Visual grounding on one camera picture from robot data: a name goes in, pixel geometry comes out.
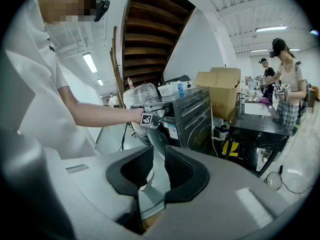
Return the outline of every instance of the blue bottle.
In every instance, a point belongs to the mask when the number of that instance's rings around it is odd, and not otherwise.
[[[185,93],[184,85],[182,84],[181,81],[178,81],[178,92],[179,92],[179,94]]]

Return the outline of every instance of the backpack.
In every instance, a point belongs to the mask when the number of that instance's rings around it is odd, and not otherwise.
[[[297,61],[294,68],[295,68],[295,71],[298,70],[298,67],[301,65],[301,61]],[[309,84],[308,84],[308,81],[305,80],[305,84],[306,84],[306,87],[305,87],[305,97],[302,99],[302,102],[300,101],[299,103],[299,115],[298,115],[298,119],[300,119],[302,117],[302,115],[304,114],[306,108],[308,107],[308,101],[309,101]]]

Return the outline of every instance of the white shirt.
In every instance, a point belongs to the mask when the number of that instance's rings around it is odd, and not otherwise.
[[[116,105],[119,105],[118,97],[117,96],[112,96],[109,99],[109,106],[114,107]]]
[[[68,84],[56,53],[49,47],[54,47],[49,38],[38,0],[27,0],[3,39],[13,67],[35,93],[19,130],[43,147],[57,150],[62,159],[95,156],[57,91]]]
[[[305,80],[305,76],[304,76],[304,72],[303,72],[303,67],[302,65],[297,67],[296,70],[296,63],[297,63],[297,59],[293,59],[292,62],[292,68],[289,71],[289,73],[285,70],[285,64],[280,63],[279,67],[278,67],[278,72],[281,74],[281,82],[282,84],[289,84],[291,87],[291,92],[299,92],[299,81],[301,80]],[[300,103],[300,99],[296,99],[296,98],[291,98],[289,100],[291,105],[294,106],[299,106]]]

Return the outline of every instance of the ceiling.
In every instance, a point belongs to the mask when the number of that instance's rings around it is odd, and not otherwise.
[[[294,0],[211,0],[225,25],[236,54],[270,49],[274,38],[283,38],[290,48],[307,49],[318,44],[304,12]],[[59,61],[96,87],[101,96],[116,92],[109,50],[106,48],[105,16],[99,22],[64,22],[48,27]],[[255,32],[256,28],[285,25],[286,30]],[[90,52],[97,68],[92,73],[82,54]]]

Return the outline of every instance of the person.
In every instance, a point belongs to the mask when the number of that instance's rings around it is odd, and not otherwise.
[[[277,114],[283,120],[283,123],[287,126],[290,134],[293,134],[294,126],[299,116],[299,107],[302,99],[306,97],[307,87],[306,78],[301,63],[290,52],[290,49],[286,45],[286,42],[280,38],[276,38],[272,41],[272,51],[274,56],[277,56],[281,61],[278,70],[274,76],[267,80],[266,84],[271,85],[275,83],[281,77],[283,84],[289,84],[291,91],[286,94],[276,93],[279,99]],[[279,152],[275,157],[276,161],[281,153]]]
[[[110,105],[110,107],[113,107],[113,108],[119,108],[118,97],[114,96],[113,93],[110,93],[109,105]]]
[[[264,67],[264,74],[263,74],[264,77],[262,77],[261,79],[268,81],[271,77],[275,75],[275,71],[271,66],[269,66],[269,63],[266,58],[262,58],[260,63]],[[263,94],[263,97],[268,98],[271,104],[273,103],[273,93],[274,93],[273,84],[269,84],[267,86],[267,90]]]
[[[44,148],[56,150],[62,159],[96,155],[85,132],[77,126],[139,124],[143,112],[141,108],[80,102],[66,82],[46,24],[83,15],[88,7],[87,0],[26,0],[3,38],[6,56],[35,93],[19,131],[37,139]]]

